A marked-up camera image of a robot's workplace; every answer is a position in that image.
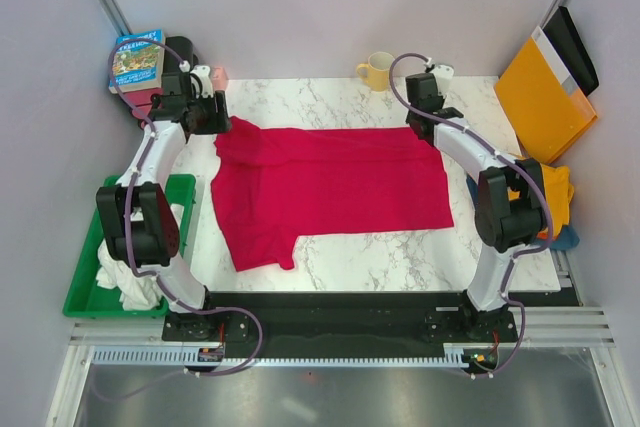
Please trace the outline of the crimson red t-shirt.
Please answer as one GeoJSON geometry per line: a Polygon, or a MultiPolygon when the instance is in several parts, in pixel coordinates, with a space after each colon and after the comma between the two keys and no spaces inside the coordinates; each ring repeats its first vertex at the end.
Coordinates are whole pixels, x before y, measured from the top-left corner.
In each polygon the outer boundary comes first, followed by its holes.
{"type": "Polygon", "coordinates": [[[293,269],[303,236],[454,225],[441,154],[407,126],[263,129],[233,117],[214,146],[213,208],[238,272],[293,269]]]}

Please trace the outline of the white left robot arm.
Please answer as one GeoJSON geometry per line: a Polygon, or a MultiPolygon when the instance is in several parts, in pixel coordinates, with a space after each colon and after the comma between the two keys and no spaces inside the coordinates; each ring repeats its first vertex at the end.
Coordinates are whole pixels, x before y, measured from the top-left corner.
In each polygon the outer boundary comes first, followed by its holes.
{"type": "Polygon", "coordinates": [[[231,129],[225,92],[214,88],[212,69],[197,65],[162,81],[163,92],[143,120],[141,145],[118,181],[96,194],[109,255],[136,279],[152,279],[175,312],[188,312],[185,329],[208,340],[219,316],[204,307],[207,289],[180,253],[180,230],[165,194],[180,152],[193,136],[231,129]]]}

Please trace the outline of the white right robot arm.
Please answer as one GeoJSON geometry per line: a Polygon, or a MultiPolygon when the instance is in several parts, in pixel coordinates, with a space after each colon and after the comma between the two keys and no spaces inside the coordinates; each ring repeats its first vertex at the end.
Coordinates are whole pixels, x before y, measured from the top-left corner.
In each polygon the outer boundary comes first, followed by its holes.
{"type": "Polygon", "coordinates": [[[466,290],[472,307],[458,315],[457,324],[465,338],[477,341],[494,328],[491,312],[508,303],[516,259],[540,250],[534,242],[548,228],[551,212],[541,164],[504,154],[472,131],[459,110],[444,106],[443,82],[435,71],[405,78],[406,122],[476,183],[474,224],[483,246],[466,290]]]}

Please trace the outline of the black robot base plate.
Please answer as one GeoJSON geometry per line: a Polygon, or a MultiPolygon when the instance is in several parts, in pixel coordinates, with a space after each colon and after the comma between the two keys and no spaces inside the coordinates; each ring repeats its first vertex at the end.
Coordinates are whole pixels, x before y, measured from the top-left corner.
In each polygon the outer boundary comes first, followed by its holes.
{"type": "Polygon", "coordinates": [[[468,319],[460,292],[220,292],[206,305],[225,311],[169,313],[163,340],[221,341],[230,357],[328,360],[439,357],[447,343],[517,338],[513,314],[468,319]]]}

